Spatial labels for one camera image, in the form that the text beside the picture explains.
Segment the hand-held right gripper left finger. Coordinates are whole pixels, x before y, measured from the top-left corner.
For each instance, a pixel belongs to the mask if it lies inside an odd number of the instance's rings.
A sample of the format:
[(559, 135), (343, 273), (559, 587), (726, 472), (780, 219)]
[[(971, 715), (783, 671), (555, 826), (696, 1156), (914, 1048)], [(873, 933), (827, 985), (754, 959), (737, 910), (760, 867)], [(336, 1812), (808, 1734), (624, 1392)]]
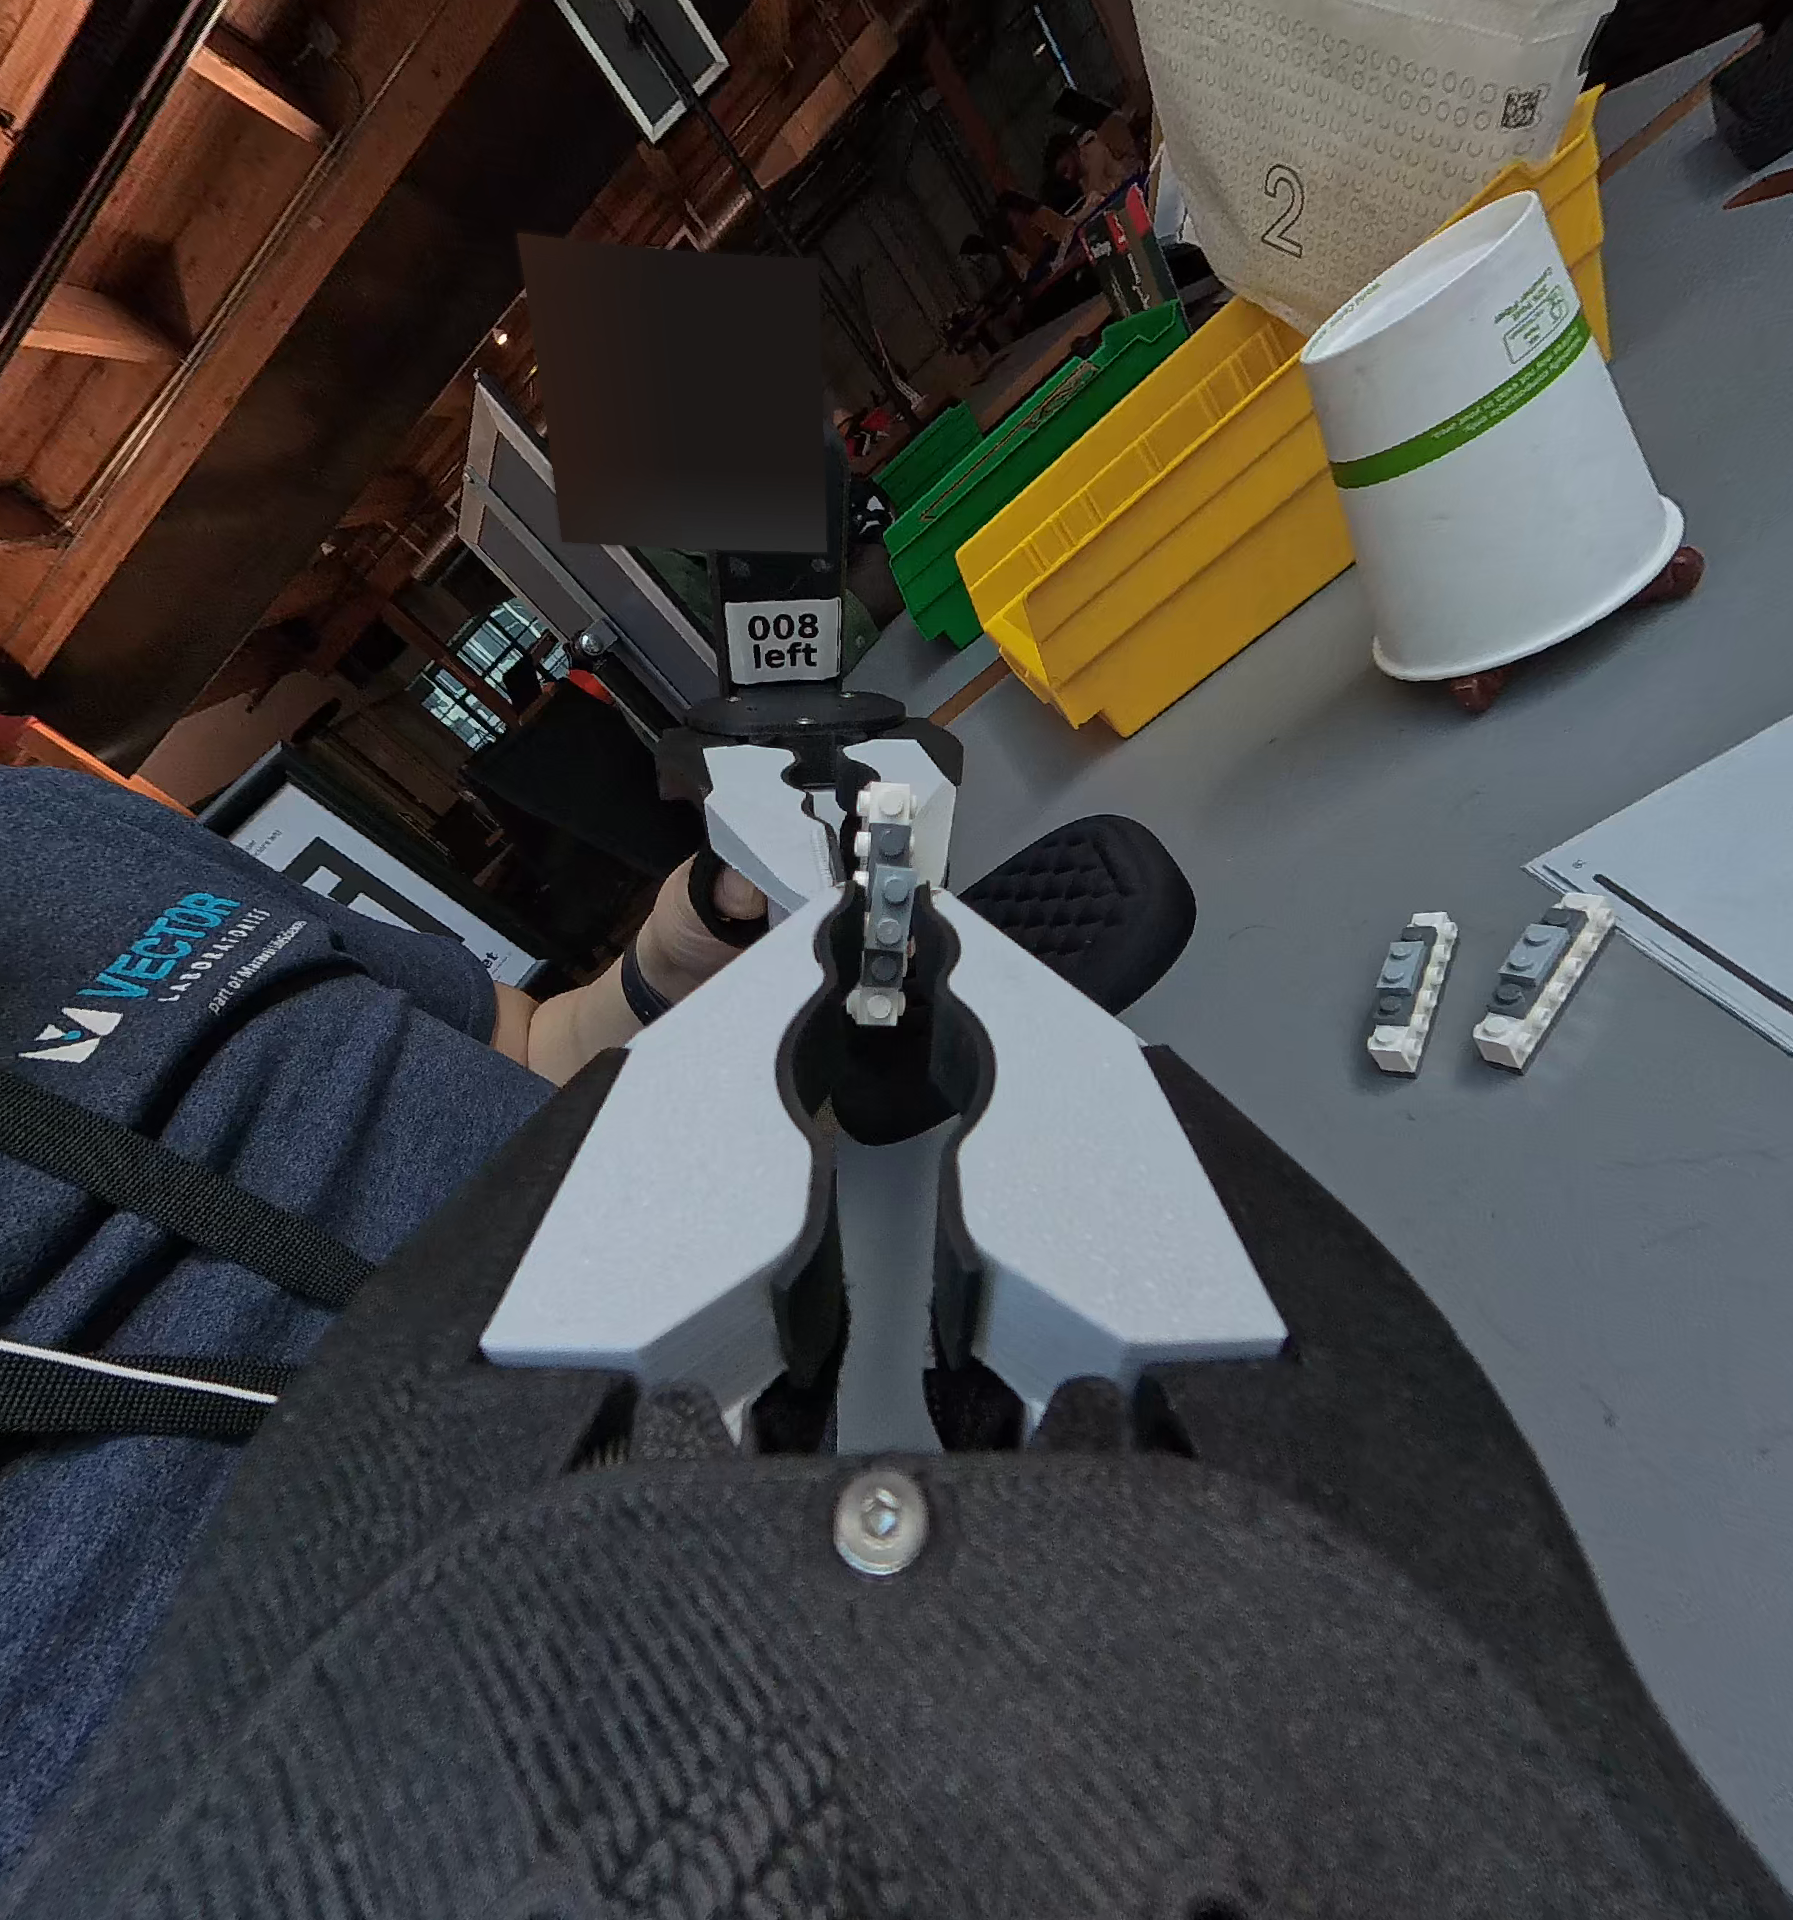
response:
[(818, 888), (624, 1048), (483, 1330), (487, 1362), (694, 1383), (742, 1437), (787, 1372), (787, 1292), (833, 1212), (833, 1151), (783, 1061), (834, 984), (819, 933), (842, 900)]

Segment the black mesh wrist rest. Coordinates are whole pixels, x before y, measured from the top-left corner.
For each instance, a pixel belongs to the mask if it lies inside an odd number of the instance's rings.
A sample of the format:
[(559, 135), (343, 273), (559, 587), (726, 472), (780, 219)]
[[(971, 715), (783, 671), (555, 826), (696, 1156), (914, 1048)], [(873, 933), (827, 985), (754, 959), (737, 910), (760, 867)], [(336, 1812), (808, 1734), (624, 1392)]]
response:
[(1198, 928), (1198, 895), (1173, 852), (1112, 815), (1047, 831), (935, 908), (955, 946), (936, 994), (936, 1067), (1138, 1053), (1125, 1013)]

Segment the lego instruction booklet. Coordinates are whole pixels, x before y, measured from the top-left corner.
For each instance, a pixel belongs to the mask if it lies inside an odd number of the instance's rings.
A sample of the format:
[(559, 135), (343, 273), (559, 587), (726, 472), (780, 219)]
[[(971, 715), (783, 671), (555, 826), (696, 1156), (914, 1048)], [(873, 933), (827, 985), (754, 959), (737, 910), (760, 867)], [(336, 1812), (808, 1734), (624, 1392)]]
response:
[(1793, 715), (1525, 868), (1793, 1054)]

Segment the white numbered paper bag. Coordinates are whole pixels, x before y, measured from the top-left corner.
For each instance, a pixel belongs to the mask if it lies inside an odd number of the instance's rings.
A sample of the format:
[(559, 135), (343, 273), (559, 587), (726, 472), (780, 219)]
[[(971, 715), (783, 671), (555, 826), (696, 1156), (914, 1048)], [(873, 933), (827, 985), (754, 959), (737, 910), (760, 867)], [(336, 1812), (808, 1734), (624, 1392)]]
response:
[(1545, 160), (1612, 1), (1136, 1), (1198, 246), (1311, 335), (1510, 164)]

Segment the person's left hand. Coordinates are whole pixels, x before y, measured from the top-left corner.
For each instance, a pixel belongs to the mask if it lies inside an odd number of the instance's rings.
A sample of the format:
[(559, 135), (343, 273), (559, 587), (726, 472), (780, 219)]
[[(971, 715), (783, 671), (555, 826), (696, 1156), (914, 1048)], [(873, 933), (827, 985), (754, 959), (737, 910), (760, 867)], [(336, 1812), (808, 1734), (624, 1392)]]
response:
[(626, 1005), (648, 1026), (770, 931), (767, 895), (710, 848), (669, 874), (621, 959)]

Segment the yellow plastic bin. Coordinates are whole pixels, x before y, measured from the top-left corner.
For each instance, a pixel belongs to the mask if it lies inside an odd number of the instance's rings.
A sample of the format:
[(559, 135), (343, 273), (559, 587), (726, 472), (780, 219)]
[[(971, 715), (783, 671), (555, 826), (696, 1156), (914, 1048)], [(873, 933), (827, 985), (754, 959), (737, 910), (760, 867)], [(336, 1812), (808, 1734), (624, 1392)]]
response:
[(1230, 301), (957, 549), (981, 630), (1073, 728), (1141, 733), (1355, 566), (1301, 345)]

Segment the brown lego assembly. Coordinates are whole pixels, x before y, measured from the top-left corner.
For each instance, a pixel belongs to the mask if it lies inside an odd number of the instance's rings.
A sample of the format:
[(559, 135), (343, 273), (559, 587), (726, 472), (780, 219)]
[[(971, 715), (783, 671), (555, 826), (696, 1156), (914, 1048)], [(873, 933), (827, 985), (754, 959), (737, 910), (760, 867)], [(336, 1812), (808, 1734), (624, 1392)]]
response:
[[(1707, 560), (1701, 549), (1692, 544), (1682, 544), (1676, 545), (1676, 554), (1664, 564), (1664, 569), (1645, 587), (1639, 587), (1619, 610), (1643, 610), (1653, 605), (1680, 602), (1701, 585), (1703, 570), (1707, 570)], [(1515, 672), (1521, 664), (1523, 661), (1492, 664), (1477, 672), (1466, 672), (1461, 677), (1448, 679), (1446, 691), (1463, 712), (1480, 715), (1497, 702), (1506, 688), (1515, 679)]]

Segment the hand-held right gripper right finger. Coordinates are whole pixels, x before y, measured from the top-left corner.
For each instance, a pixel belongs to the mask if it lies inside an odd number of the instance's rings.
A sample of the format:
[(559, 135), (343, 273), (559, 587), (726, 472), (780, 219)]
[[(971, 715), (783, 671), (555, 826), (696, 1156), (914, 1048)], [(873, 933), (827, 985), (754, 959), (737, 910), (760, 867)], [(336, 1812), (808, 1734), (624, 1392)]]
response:
[(932, 1319), (1037, 1427), (1071, 1381), (1280, 1355), (1289, 1329), (1138, 1036), (957, 895), (917, 925), (941, 1148)]

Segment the white and grey lego assembly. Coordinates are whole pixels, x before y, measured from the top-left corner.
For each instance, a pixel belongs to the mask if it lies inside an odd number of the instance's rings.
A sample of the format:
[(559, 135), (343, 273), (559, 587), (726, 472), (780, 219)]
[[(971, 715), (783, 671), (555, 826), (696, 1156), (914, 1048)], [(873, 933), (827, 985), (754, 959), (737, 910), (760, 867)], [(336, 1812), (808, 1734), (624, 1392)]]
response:
[(1364, 1038), (1382, 1073), (1415, 1078), (1423, 1064), (1459, 944), (1461, 923), (1438, 908), (1414, 914), (1389, 944)]
[(855, 887), (865, 922), (860, 972), (845, 1001), (857, 1026), (895, 1028), (906, 1011), (922, 884), (914, 786), (873, 776), (857, 796)]
[(1485, 1064), (1528, 1069), (1618, 923), (1604, 894), (1563, 894), (1518, 933), (1475, 1023)]

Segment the person in blue shirt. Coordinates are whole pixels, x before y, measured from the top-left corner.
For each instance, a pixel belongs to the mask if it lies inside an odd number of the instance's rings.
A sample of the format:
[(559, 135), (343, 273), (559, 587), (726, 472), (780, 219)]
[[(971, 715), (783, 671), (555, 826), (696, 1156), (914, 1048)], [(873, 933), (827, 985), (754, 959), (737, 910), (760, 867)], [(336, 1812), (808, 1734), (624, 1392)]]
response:
[[(550, 1097), (454, 938), (309, 894), (105, 779), (0, 764), (0, 1067), (380, 1262)], [(302, 1365), (330, 1315), (0, 1155), (0, 1336)], [(0, 1441), (0, 1880), (236, 1472), (192, 1437)]]

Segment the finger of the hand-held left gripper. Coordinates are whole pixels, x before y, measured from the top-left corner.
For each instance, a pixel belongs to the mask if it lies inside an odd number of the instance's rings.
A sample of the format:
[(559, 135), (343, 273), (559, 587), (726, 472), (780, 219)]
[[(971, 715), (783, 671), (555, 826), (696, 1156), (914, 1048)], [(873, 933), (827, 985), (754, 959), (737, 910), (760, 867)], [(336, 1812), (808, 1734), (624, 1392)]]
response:
[(949, 879), (957, 779), (926, 746), (896, 746), (896, 782), (910, 786), (910, 863), (922, 884)]
[(787, 779), (795, 771), (791, 750), (714, 745), (704, 766), (710, 779), (704, 799), (710, 848), (765, 895), (770, 922), (842, 887), (834, 791)]

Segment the person's left forearm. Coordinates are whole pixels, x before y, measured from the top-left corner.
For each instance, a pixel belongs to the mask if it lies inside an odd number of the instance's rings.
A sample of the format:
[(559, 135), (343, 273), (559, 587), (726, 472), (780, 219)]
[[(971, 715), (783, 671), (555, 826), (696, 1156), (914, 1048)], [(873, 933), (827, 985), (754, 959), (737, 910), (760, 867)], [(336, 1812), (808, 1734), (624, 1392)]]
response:
[(546, 1001), (508, 984), (495, 985), (493, 1048), (556, 1087), (596, 1054), (634, 1041), (642, 1028), (616, 966)]

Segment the black framed white sign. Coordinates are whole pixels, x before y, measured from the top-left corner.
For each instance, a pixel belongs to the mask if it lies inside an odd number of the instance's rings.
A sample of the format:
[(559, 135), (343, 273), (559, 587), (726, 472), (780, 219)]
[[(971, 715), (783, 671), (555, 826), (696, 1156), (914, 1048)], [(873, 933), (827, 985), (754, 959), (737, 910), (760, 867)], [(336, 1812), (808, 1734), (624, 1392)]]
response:
[(498, 984), (540, 985), (559, 966), (544, 931), (459, 877), (429, 838), (302, 750), (271, 746), (201, 805), (197, 818), (359, 917), (459, 941)]

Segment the white paper cup green band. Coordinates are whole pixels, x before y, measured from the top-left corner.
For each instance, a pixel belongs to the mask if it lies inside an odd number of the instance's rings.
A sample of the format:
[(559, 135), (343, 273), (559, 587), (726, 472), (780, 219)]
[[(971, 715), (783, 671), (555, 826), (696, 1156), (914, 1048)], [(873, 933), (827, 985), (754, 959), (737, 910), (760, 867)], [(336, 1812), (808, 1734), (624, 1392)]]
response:
[(1535, 658), (1692, 556), (1530, 188), (1389, 266), (1299, 363), (1398, 683)]

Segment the green plastic bin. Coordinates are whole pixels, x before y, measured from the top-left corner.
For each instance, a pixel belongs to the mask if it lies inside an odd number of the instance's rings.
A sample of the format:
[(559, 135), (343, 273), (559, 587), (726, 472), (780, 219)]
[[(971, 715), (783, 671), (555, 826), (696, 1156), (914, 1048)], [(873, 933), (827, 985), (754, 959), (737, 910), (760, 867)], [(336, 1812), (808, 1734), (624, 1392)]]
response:
[(1191, 337), (1182, 301), (1116, 317), (962, 455), (885, 537), (914, 626), (955, 648), (981, 632), (957, 554)]

